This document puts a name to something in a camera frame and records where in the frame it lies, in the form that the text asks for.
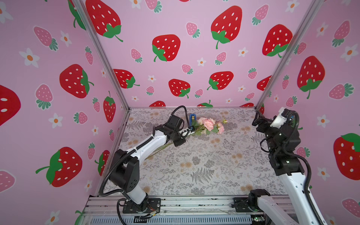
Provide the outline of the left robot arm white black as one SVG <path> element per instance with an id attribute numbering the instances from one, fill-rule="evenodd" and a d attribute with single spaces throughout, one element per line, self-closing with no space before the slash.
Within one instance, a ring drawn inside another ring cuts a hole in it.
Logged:
<path id="1" fill-rule="evenodd" d="M 175 146 L 186 142 L 186 137 L 193 130 L 189 120 L 187 129 L 182 129 L 184 120 L 171 115 L 169 120 L 153 128 L 152 134 L 140 144 L 126 151 L 117 150 L 113 156 L 108 174 L 100 185 L 99 197 L 107 197 L 115 193 L 123 194 L 128 200 L 137 205 L 147 202 L 148 194 L 139 186 L 140 165 L 155 150 L 167 143 Z"/>

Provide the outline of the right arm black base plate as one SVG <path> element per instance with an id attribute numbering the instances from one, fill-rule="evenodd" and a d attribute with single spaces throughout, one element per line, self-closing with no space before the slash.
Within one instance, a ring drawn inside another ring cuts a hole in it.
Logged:
<path id="1" fill-rule="evenodd" d="M 236 212 L 258 212 L 259 208 L 254 198 L 245 198 L 245 197 L 235 197 L 233 199 L 232 208 L 236 210 Z"/>

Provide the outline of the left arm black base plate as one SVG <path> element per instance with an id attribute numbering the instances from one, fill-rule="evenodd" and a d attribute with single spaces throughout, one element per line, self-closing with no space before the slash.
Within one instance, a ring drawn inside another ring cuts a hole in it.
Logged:
<path id="1" fill-rule="evenodd" d="M 161 198 L 145 198 L 141 204 L 136 204 L 132 200 L 127 201 L 122 209 L 124 214 L 151 213 L 159 212 Z"/>

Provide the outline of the aluminium corner post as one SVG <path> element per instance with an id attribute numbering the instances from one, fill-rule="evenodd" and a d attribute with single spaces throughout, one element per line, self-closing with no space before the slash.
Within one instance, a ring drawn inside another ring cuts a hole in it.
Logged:
<path id="1" fill-rule="evenodd" d="M 282 59 L 279 61 L 277 67 L 275 68 L 274 72 L 272 73 L 272 77 L 268 82 L 265 91 L 263 92 L 261 98 L 259 99 L 257 105 L 254 107 L 256 111 L 259 111 L 262 104 L 265 102 L 267 96 L 269 95 L 270 91 L 272 90 L 273 86 L 276 84 L 278 78 L 282 74 L 283 70 L 285 69 L 288 60 L 292 57 L 295 48 L 297 47 L 298 42 L 301 41 L 303 36 L 305 35 L 307 29 L 311 25 L 312 21 L 316 17 L 319 9 L 321 8 L 323 1 L 321 0 L 313 0 L 307 9 L 301 23 L 299 24 L 298 29 L 296 30 L 293 38 L 289 44 L 289 47 L 286 49 Z"/>
<path id="2" fill-rule="evenodd" d="M 119 38 L 122 30 L 122 23 L 118 14 L 104 1 L 73 1 L 80 19 L 82 20 L 85 28 L 96 48 L 101 62 L 104 65 L 109 79 L 115 88 L 115 91 L 120 98 L 125 110 L 129 111 L 129 106 L 121 91 L 121 85 L 112 69 L 106 53 L 102 47 L 99 37 L 103 38 Z"/>

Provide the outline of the left aluminium corner post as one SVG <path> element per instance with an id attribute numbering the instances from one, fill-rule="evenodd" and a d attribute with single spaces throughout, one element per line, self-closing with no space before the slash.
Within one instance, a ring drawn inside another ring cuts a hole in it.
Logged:
<path id="1" fill-rule="evenodd" d="M 99 37 L 103 38 L 119 38 L 122 30 L 122 23 L 118 14 L 104 1 L 73 1 L 80 19 L 82 20 L 85 28 L 96 48 L 101 62 L 104 65 L 109 79 L 115 88 L 115 91 L 120 98 L 125 110 L 129 111 L 129 106 L 121 91 L 121 85 L 112 69 L 106 53 L 102 47 Z"/>

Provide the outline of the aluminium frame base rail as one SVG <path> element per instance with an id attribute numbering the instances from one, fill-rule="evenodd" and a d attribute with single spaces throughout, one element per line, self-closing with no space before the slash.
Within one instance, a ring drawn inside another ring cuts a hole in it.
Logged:
<path id="1" fill-rule="evenodd" d="M 161 198 L 159 212 L 124 214 L 121 196 L 91 197 L 76 220 L 77 225 L 275 225 L 263 211 L 236 212 L 235 197 L 247 196 L 150 196 Z M 289 196 L 271 196 L 294 220 Z"/>

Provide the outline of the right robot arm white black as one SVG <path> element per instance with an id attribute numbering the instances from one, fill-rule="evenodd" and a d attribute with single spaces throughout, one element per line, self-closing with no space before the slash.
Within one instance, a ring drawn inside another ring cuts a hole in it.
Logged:
<path id="1" fill-rule="evenodd" d="M 251 190 L 247 205 L 253 212 L 263 211 L 276 225 L 325 225 L 326 220 L 310 191 L 311 166 L 304 157 L 293 153 L 301 143 L 299 122 L 298 113 L 286 108 L 281 108 L 273 119 L 257 111 L 252 122 L 257 132 L 265 135 L 268 148 L 265 152 L 286 188 L 297 219 L 291 218 L 264 189 Z"/>

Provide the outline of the pink flower bouquet green stems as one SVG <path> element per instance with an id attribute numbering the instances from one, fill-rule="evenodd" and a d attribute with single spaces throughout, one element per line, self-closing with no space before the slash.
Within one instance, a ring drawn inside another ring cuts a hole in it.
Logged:
<path id="1" fill-rule="evenodd" d="M 201 135 L 210 135 L 212 133 L 221 135 L 225 132 L 225 124 L 228 123 L 228 120 L 223 119 L 221 121 L 216 121 L 212 118 L 200 117 L 196 120 L 195 133 L 187 136 L 201 136 Z"/>

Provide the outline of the blue tape dispenser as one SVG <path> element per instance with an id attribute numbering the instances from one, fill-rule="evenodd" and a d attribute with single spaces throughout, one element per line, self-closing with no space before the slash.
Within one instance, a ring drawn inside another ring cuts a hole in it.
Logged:
<path id="1" fill-rule="evenodd" d="M 196 120 L 197 120 L 197 116 L 196 114 L 192 113 L 190 116 L 189 116 L 189 123 L 191 126 L 194 126 L 196 124 Z"/>

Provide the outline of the right aluminium corner post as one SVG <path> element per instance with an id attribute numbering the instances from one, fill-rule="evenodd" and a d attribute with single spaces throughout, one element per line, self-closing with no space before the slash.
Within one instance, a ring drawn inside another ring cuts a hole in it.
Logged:
<path id="1" fill-rule="evenodd" d="M 265 102 L 267 96 L 269 95 L 270 91 L 272 90 L 273 86 L 276 84 L 278 78 L 282 74 L 283 70 L 285 69 L 288 60 L 292 57 L 295 48 L 297 47 L 298 42 L 301 41 L 303 36 L 305 35 L 307 29 L 311 25 L 312 21 L 316 17 L 319 9 L 321 8 L 323 1 L 321 0 L 313 0 L 307 9 L 301 23 L 299 24 L 298 29 L 296 30 L 293 38 L 289 44 L 289 47 L 286 49 L 282 59 L 279 61 L 277 67 L 275 68 L 274 72 L 272 73 L 272 77 L 268 82 L 265 91 L 263 92 L 261 98 L 259 99 L 257 105 L 254 107 L 256 111 L 259 111 L 262 104 Z"/>

